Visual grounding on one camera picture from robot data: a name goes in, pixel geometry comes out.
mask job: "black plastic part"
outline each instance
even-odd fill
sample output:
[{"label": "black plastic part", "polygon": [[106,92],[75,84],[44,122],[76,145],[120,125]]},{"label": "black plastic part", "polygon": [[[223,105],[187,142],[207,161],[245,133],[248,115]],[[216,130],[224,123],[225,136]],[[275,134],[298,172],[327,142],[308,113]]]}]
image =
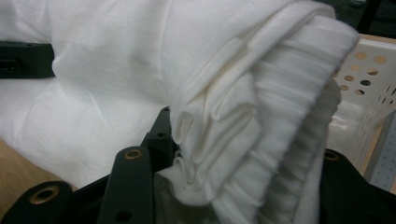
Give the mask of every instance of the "black plastic part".
[{"label": "black plastic part", "polygon": [[73,193],[69,203],[68,223],[94,224],[99,216],[109,175]]},{"label": "black plastic part", "polygon": [[0,41],[0,78],[55,77],[51,44]]},{"label": "black plastic part", "polygon": [[320,183],[321,224],[394,224],[394,195],[368,184],[342,154],[324,160]]},{"label": "black plastic part", "polygon": [[178,146],[172,138],[169,107],[161,110],[142,146],[150,151],[154,173],[172,165]]},{"label": "black plastic part", "polygon": [[50,181],[26,191],[6,213],[2,224],[67,223],[67,203],[72,188],[62,181]]},{"label": "black plastic part", "polygon": [[128,147],[117,154],[97,223],[154,223],[151,164],[146,148]]},{"label": "black plastic part", "polygon": [[368,0],[367,6],[361,15],[361,20],[358,24],[358,32],[361,34],[368,34],[370,26],[373,21],[383,21],[389,23],[395,23],[396,20],[393,18],[377,17],[375,14],[381,5],[382,0]]}]

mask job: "dark background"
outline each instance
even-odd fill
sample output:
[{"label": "dark background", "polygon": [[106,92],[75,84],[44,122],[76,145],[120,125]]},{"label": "dark background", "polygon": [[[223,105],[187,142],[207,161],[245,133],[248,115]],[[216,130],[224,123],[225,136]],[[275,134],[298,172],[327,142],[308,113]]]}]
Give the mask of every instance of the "dark background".
[{"label": "dark background", "polygon": [[[353,28],[357,28],[364,7],[354,8],[349,6],[349,0],[315,0],[334,7],[337,20],[343,21]],[[392,18],[396,20],[396,3],[389,0],[382,0],[376,12],[377,17]],[[396,39],[396,23],[374,21],[370,27],[368,35],[378,35]]]}]

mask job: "perforated basket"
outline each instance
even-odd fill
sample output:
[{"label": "perforated basket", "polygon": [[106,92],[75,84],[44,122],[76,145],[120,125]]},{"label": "perforated basket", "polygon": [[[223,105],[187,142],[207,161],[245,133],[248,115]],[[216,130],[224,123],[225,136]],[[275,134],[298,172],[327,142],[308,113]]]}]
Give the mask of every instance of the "perforated basket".
[{"label": "perforated basket", "polygon": [[375,130],[396,108],[394,43],[362,38],[333,76],[341,87],[342,103],[330,124],[327,147],[347,156],[358,169]]}]

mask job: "brass screw hole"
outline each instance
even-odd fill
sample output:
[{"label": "brass screw hole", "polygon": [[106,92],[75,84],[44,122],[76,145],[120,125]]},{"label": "brass screw hole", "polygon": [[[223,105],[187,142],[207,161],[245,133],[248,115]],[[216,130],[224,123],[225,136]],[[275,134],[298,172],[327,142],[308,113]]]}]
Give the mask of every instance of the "brass screw hole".
[{"label": "brass screw hole", "polygon": [[337,154],[330,152],[330,151],[325,151],[324,152],[324,159],[328,161],[338,161],[340,158],[338,157]]},{"label": "brass screw hole", "polygon": [[139,149],[132,149],[125,152],[124,157],[128,160],[135,160],[143,155],[143,152]]},{"label": "brass screw hole", "polygon": [[32,197],[30,197],[29,202],[31,204],[47,203],[51,201],[53,198],[55,198],[58,194],[59,194],[58,186],[55,185],[49,186],[33,194]]}]

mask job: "white towel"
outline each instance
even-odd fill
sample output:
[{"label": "white towel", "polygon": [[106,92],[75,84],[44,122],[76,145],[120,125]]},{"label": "white towel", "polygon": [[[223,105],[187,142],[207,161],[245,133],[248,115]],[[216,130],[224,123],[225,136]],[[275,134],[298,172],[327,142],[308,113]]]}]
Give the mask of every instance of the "white towel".
[{"label": "white towel", "polygon": [[326,128],[339,101],[331,75],[358,38],[330,7],[0,4],[0,40],[55,50],[56,78],[0,80],[0,137],[29,160],[84,186],[170,105],[183,157],[156,176],[159,223],[318,220]]},{"label": "white towel", "polygon": [[[227,8],[223,23],[212,22],[211,10],[194,21],[185,12],[204,13],[202,1],[181,2],[171,7],[163,59],[187,59],[172,61],[163,73],[182,157],[159,172],[159,223],[193,223],[180,219],[190,207],[169,215],[178,211],[168,206],[172,196],[188,206],[211,205],[201,208],[208,223],[216,220],[213,211],[220,223],[315,223],[319,173],[305,180],[323,154],[339,103],[334,83],[323,89],[357,34],[334,20],[331,8],[313,2],[240,3]],[[183,33],[173,43],[168,36],[185,23],[203,23],[211,32]],[[305,186],[313,190],[309,199]],[[296,213],[306,206],[311,215]]]}]

